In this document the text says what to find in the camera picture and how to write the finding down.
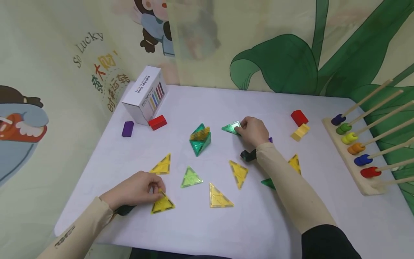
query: white table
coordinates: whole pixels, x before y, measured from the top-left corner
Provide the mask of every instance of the white table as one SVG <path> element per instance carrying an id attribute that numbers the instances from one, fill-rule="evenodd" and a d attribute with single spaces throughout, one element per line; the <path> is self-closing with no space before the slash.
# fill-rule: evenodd
<path id="1" fill-rule="evenodd" d="M 135 124 L 131 138 L 121 136 L 124 122 L 132 119 L 124 106 L 118 105 L 56 223 L 55 234 L 60 235 L 95 196 L 139 170 L 150 170 L 170 152 L 171 173 L 162 178 L 176 208 L 151 215 L 149 204 L 126 217 L 117 216 L 97 242 L 234 259 L 300 258 L 299 233 L 277 194 L 260 183 L 267 177 L 255 163 L 241 160 L 240 153 L 246 147 L 239 137 L 221 130 L 249 115 L 264 121 L 276 148 L 287 160 L 298 154 L 303 177 L 362 258 L 412 258 L 414 217 L 398 187 L 389 187 L 385 195 L 361 195 L 322 126 L 322 118 L 335 116 L 353 104 L 344 98 L 170 86 L 157 112 L 168 124 L 156 131 Z M 310 126 L 300 142 L 290 138 L 297 129 L 290 114 L 297 109 L 304 112 Z M 359 114 L 361 109 L 349 118 Z M 212 143 L 196 157 L 188 138 L 202 122 L 211 127 Z M 355 128 L 364 125 L 360 121 Z M 369 132 L 360 136 L 362 140 L 370 137 Z M 367 146 L 367 153 L 376 151 L 376 145 Z M 241 190 L 237 189 L 229 160 L 250 170 Z M 385 165 L 382 157 L 374 163 L 377 167 Z M 204 182 L 182 189 L 188 165 Z M 390 172 L 383 172 L 381 177 L 392 179 Z M 234 208 L 209 207 L 209 182 L 234 203 Z"/>

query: purple wooden block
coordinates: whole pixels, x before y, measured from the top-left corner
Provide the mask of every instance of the purple wooden block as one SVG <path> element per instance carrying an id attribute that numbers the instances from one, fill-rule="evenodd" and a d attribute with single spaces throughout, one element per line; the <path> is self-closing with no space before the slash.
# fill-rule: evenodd
<path id="1" fill-rule="evenodd" d="M 132 135 L 132 129 L 134 128 L 133 121 L 126 121 L 124 123 L 124 129 L 122 130 L 123 137 L 130 137 Z"/>

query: printed backdrop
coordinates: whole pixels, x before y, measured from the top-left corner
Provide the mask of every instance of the printed backdrop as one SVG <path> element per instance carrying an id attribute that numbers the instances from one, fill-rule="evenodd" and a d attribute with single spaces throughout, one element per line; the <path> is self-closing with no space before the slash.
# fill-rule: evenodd
<path id="1" fill-rule="evenodd" d="M 389 78 L 369 109 L 404 94 L 372 122 L 414 99 L 411 0 L 0 1 L 0 254 L 32 258 L 53 227 L 106 123 L 146 65 L 168 84 L 348 97 Z M 372 128 L 413 117 L 413 108 Z M 378 141 L 414 136 L 414 126 Z M 385 155 L 412 158 L 412 147 Z M 413 164 L 395 178 L 414 175 Z M 400 188 L 414 212 L 414 184 Z M 94 245 L 87 258 L 128 258 Z"/>

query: beige arm sleeve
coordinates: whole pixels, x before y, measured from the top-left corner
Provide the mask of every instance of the beige arm sleeve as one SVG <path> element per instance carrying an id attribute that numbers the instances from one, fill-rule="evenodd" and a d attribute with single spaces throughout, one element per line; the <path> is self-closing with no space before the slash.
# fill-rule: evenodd
<path id="1" fill-rule="evenodd" d="M 95 238 L 110 222 L 113 211 L 96 197 L 79 218 L 38 259 L 84 259 Z"/>
<path id="2" fill-rule="evenodd" d="M 259 145 L 256 156 L 258 163 L 272 179 L 279 198 L 301 234 L 318 225 L 336 226 L 315 190 L 289 165 L 272 143 Z"/>

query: product box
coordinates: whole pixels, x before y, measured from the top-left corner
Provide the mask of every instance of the product box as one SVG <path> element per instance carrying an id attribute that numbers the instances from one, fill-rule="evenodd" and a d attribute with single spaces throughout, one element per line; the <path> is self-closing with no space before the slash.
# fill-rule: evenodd
<path id="1" fill-rule="evenodd" d="M 166 94 L 161 69 L 146 66 L 122 103 L 136 123 L 148 125 Z"/>

